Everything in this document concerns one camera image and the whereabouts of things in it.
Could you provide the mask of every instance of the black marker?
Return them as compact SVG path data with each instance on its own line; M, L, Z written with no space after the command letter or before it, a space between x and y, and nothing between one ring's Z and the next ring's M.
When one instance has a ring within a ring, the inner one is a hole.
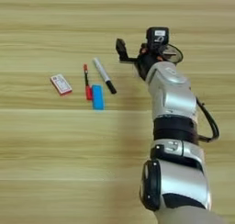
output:
M98 70L98 72L102 76L103 80L105 81L111 94L114 95L117 92L117 90L115 89L114 85L111 82L111 79L107 75L106 70L104 69L104 67L101 65L100 61L97 58L94 58L93 62L95 64L96 69Z

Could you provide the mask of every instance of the wooden table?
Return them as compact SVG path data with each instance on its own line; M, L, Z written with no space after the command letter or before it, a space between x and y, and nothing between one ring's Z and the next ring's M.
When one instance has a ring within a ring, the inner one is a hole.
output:
M178 70L215 117L220 140L202 147L213 210L235 223L235 0L0 0L0 223L156 223L139 201L152 140L151 99L116 38L135 56L151 26L184 52ZM106 110L84 99L83 63L117 88ZM60 97L62 73L73 93ZM204 118L199 131L209 134Z

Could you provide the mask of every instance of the eraser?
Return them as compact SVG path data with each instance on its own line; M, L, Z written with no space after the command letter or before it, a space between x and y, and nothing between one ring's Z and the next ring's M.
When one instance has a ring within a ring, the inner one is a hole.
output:
M92 85L93 109L104 110L105 103L103 97L103 88L101 85Z
M53 83L53 85L56 87L60 95L67 95L72 91L71 86L62 76L62 74L59 73L59 74L53 75L50 78L50 80Z

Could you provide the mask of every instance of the red pen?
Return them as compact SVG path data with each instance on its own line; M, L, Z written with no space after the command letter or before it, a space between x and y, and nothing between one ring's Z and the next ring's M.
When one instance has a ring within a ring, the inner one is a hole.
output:
M91 101L92 100L92 88L89 85L88 81L88 68L87 64L84 64L84 82L85 82L85 95L86 99Z

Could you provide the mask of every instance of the robotic arm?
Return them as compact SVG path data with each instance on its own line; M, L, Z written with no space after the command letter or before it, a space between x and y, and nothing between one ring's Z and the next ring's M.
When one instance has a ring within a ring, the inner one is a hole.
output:
M143 166L140 200L160 224L224 223L210 212L204 152L198 145L200 140L217 139L218 126L191 92L187 78L176 70L183 54L168 42L168 28L149 28L139 56L129 58L125 42L117 39L120 61L134 62L152 97L154 140ZM212 138L197 134L196 105L208 120Z

